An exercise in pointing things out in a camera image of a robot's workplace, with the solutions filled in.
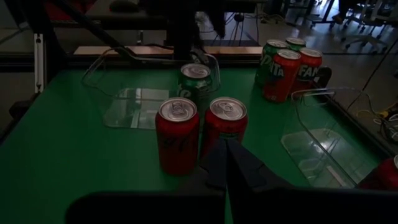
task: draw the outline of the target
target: red soda can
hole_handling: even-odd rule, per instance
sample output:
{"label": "red soda can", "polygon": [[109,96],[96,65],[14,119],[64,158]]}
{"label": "red soda can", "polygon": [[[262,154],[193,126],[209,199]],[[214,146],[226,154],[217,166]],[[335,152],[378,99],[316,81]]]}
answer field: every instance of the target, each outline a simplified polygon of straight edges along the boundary
{"label": "red soda can", "polygon": [[398,156],[383,161],[359,184],[361,189],[398,190]]}
{"label": "red soda can", "polygon": [[270,74],[262,89],[265,99],[278,103],[284,102],[300,68],[301,56],[293,50],[282,49],[274,55]]}
{"label": "red soda can", "polygon": [[198,157],[199,115],[185,98],[162,103],[155,117],[157,147],[162,169],[171,175],[187,175]]}
{"label": "red soda can", "polygon": [[242,102],[230,97],[214,99],[205,114],[200,157],[206,155],[219,138],[242,143],[247,125],[247,111]]}
{"label": "red soda can", "polygon": [[290,90],[291,93],[311,89],[319,66],[322,64],[322,53],[320,51],[304,47],[299,52],[301,55],[301,66]]}

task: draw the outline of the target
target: green table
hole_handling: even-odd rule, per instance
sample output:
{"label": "green table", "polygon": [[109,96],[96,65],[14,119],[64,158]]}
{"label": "green table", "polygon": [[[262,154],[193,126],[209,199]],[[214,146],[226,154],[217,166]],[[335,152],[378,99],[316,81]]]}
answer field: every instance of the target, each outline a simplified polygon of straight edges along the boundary
{"label": "green table", "polygon": [[[175,70],[116,72],[134,72],[137,86],[132,87],[176,84]],[[69,204],[90,192],[172,190],[185,179],[160,169],[154,130],[102,125],[95,102],[80,83],[83,73],[60,73],[0,148],[0,223],[63,223]],[[247,106],[243,145],[277,175],[306,186],[280,143],[290,105],[265,101],[260,89],[253,88],[254,74],[253,68],[221,69],[217,94]],[[228,209],[226,214],[230,222]]]}

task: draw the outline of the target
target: transparent plastic container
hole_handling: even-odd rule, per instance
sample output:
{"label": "transparent plastic container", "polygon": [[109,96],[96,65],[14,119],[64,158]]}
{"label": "transparent plastic container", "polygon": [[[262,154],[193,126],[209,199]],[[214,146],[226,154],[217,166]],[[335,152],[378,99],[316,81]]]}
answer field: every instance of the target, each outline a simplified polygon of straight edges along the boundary
{"label": "transparent plastic container", "polygon": [[[143,77],[137,74],[139,70],[128,72],[107,68],[107,53],[112,50],[114,49],[104,52],[81,79],[81,83],[99,108],[103,124],[111,128],[155,129],[155,115],[159,106],[163,101],[177,96],[177,80],[181,75],[178,65],[193,62],[131,56],[154,65],[169,63],[172,68],[170,71],[175,71],[172,74],[169,72],[168,77],[160,77],[161,74],[156,74],[157,77]],[[217,59],[211,55],[206,56],[206,65],[211,70],[213,80],[208,94],[212,95],[221,85],[220,69]],[[148,82],[149,78],[157,78],[157,81]]]}
{"label": "transparent plastic container", "polygon": [[369,95],[352,88],[297,91],[285,124],[282,145],[314,187],[353,188],[377,165],[363,152],[360,139],[331,111],[336,105],[348,113],[373,111]]}

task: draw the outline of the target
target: floor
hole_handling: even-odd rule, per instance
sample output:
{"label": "floor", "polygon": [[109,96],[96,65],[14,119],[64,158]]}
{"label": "floor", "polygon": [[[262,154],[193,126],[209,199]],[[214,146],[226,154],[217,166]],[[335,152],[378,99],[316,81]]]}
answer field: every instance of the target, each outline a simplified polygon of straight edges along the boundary
{"label": "floor", "polygon": [[[314,12],[323,14],[329,1],[314,8]],[[330,12],[330,17],[338,12],[338,1],[335,1],[333,9]],[[287,15],[287,22],[294,23],[295,15],[300,13],[300,10],[290,10]],[[226,38],[223,45],[229,44],[238,45],[240,36],[243,41],[256,43],[257,29],[256,19],[252,18],[255,15],[247,15],[244,24],[238,26],[238,31],[235,34],[235,21],[231,21],[226,29]],[[265,45],[268,39],[285,39],[286,37],[300,37],[307,41],[307,47],[321,50],[324,53],[323,64],[333,69],[333,76],[328,84],[332,86],[347,86],[356,89],[362,89],[368,78],[372,75],[379,62],[384,58],[383,63],[375,72],[368,87],[365,89],[371,95],[374,109],[381,110],[393,102],[397,101],[398,96],[398,78],[394,78],[394,74],[398,69],[398,58],[396,57],[398,47],[395,46],[390,54],[384,55],[379,53],[377,55],[370,55],[374,50],[371,46],[359,46],[359,44],[352,45],[348,50],[345,49],[345,44],[341,43],[340,39],[345,35],[358,34],[359,29],[357,24],[351,23],[347,29],[343,26],[335,25],[329,29],[328,24],[317,24],[313,29],[310,29],[309,21],[302,21],[300,18],[296,26],[289,26],[283,22],[278,24],[263,24],[258,20],[258,43]],[[379,33],[381,28],[374,31],[374,36]],[[215,39],[214,32],[211,32],[211,26],[204,22],[201,25],[203,31],[202,38],[207,40],[206,43],[213,43]],[[0,32],[0,40],[15,32],[15,30],[4,30]],[[67,52],[72,52],[79,45],[102,45],[102,43],[92,34],[86,30],[81,29],[66,29],[56,28],[55,32],[60,40],[62,47]],[[135,30],[112,30],[107,31],[111,36],[118,39],[122,44],[134,45],[136,43],[137,32]],[[384,31],[381,39],[388,44],[398,38],[396,29],[388,28]],[[144,31],[144,44],[156,43],[162,44],[165,39],[165,32],[162,30],[146,30]],[[0,45],[0,52],[14,53],[14,52],[32,52],[33,51],[33,34],[27,30],[15,36],[11,40]],[[30,97],[33,93],[33,74],[32,73],[2,73],[0,74],[0,130],[10,121],[10,116],[7,115],[8,108],[16,100],[23,100]]]}

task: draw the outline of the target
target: green soda can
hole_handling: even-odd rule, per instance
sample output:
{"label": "green soda can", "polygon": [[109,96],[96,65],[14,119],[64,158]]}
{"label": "green soda can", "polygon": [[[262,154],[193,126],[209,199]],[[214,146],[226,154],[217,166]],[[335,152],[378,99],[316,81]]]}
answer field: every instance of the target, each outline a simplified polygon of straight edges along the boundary
{"label": "green soda can", "polygon": [[178,79],[178,96],[184,97],[196,104],[199,116],[205,114],[210,104],[210,90],[213,80],[210,68],[198,63],[186,64],[181,68]]}
{"label": "green soda can", "polygon": [[307,44],[305,40],[296,37],[288,37],[285,41],[289,44],[290,49],[294,50],[295,52],[299,52],[299,50],[305,47]]}
{"label": "green soda can", "polygon": [[266,78],[270,73],[272,58],[274,57],[276,52],[280,49],[286,49],[288,47],[289,45],[281,40],[275,40],[275,39],[267,40],[267,44],[262,49],[260,66],[257,69],[256,76],[254,78],[254,82],[258,87],[260,88],[264,87]]}

